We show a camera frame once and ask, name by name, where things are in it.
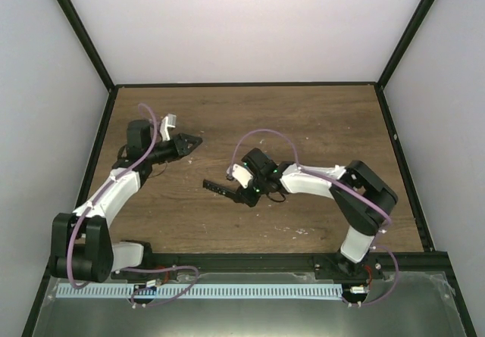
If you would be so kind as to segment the black remote control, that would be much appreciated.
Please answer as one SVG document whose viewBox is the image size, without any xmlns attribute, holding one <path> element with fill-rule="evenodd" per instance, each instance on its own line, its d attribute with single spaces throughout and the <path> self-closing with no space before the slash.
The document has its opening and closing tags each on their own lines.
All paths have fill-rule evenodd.
<svg viewBox="0 0 485 337">
<path fill-rule="evenodd" d="M 217 183 L 214 183 L 208 179 L 203 180 L 202 187 L 213 193 L 217 193 L 219 195 L 222 195 L 230 199 L 234 199 L 236 197 L 236 193 L 233 190 L 228 189 L 227 187 L 219 185 Z"/>
</svg>

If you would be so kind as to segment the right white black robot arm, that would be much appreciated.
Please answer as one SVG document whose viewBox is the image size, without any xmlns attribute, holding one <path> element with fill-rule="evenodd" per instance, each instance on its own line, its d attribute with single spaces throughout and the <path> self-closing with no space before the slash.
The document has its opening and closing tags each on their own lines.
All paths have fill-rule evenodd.
<svg viewBox="0 0 485 337">
<path fill-rule="evenodd" d="M 261 195 L 306 194 L 332 199 L 349 228 L 339 248 L 336 268 L 347 279 L 364 269 L 364 259 L 378 233 L 391 224 L 390 214 L 397 194 L 364 162 L 347 166 L 310 167 L 295 161 L 274 162 L 261 149 L 253 148 L 241 164 L 227 168 L 227 178 L 239 188 L 234 200 L 249 207 Z"/>
</svg>

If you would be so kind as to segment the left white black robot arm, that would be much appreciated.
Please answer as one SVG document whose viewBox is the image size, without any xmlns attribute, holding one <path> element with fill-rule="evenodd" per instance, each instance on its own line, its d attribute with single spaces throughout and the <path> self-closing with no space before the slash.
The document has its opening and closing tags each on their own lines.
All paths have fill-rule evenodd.
<svg viewBox="0 0 485 337">
<path fill-rule="evenodd" d="M 160 123 L 133 120 L 127 143 L 117 155 L 108 178 L 71 213 L 59 213 L 52 222 L 48 269 L 53 277 L 81 282 L 104 282 L 111 273 L 127 269 L 137 279 L 149 278 L 155 261 L 145 254 L 146 242 L 113 243 L 110 226 L 127 201 L 146 183 L 156 164 L 168 164 L 190 155 L 202 138 L 185 133 L 170 135 L 176 117 Z"/>
</svg>

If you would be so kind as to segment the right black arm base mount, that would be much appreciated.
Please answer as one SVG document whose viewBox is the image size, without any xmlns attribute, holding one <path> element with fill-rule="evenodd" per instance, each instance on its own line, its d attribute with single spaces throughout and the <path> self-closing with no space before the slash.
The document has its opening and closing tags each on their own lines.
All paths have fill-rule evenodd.
<svg viewBox="0 0 485 337">
<path fill-rule="evenodd" d="M 357 264 L 339 252 L 317 254 L 312 258 L 316 279 L 332 279 L 334 282 L 364 282 L 369 278 L 382 279 L 383 272 L 378 270 L 376 257 L 366 254 Z"/>
</svg>

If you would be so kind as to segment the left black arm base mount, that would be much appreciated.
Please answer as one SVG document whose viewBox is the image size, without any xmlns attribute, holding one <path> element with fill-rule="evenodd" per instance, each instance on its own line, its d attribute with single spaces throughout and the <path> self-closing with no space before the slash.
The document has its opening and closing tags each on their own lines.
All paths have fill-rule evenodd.
<svg viewBox="0 0 485 337">
<path fill-rule="evenodd" d="M 126 280 L 128 282 L 145 282 L 152 279 L 174 279 L 177 276 L 177 271 L 158 273 L 147 273 L 146 271 L 175 267 L 178 265 L 178 262 L 179 258 L 175 254 L 155 254 L 153 257 L 146 257 L 140 265 L 134 267 L 134 269 L 144 270 L 144 272 L 121 270 L 119 273 L 113 272 L 111 279 Z"/>
</svg>

